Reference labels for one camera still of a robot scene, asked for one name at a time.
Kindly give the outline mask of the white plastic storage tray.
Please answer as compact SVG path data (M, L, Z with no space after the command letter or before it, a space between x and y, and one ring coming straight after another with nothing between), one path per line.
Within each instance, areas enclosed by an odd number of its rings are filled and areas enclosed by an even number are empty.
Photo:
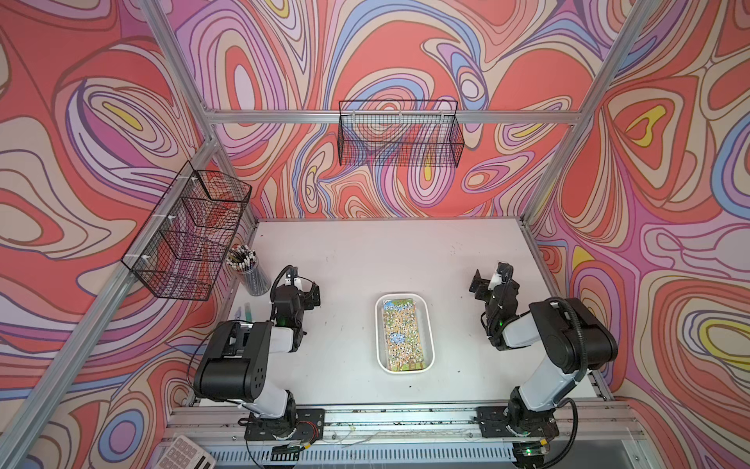
M417 293L382 295L375 302L377 361L386 373L414 374L435 363L429 308Z

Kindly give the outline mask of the yellow green sticker sheet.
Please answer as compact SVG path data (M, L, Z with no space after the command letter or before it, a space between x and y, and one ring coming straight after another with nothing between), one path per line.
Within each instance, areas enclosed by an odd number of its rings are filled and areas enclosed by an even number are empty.
M388 370L421 371L426 359L414 300L385 300L382 318Z

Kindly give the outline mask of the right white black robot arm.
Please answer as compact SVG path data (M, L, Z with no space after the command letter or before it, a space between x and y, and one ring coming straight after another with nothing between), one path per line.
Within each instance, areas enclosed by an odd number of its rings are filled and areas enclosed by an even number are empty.
M470 293L484 303L480 323L499 351L543 345L545 358L525 383L514 388L506 414L517 425L547 418L589 371L614 361L618 345L611 332L577 298L550 297L518 312L520 284L515 269L500 262L488 279L474 273Z

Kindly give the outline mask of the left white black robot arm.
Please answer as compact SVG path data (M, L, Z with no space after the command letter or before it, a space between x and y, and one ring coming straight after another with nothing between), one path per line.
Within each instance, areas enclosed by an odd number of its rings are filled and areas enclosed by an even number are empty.
M216 326L193 377L193 392L199 399L229 403L244 408L259 420L296 420L293 394L271 383L269 361L273 354L299 351L307 335L306 312L320 306L320 287L285 266L269 290L269 320L227 320Z

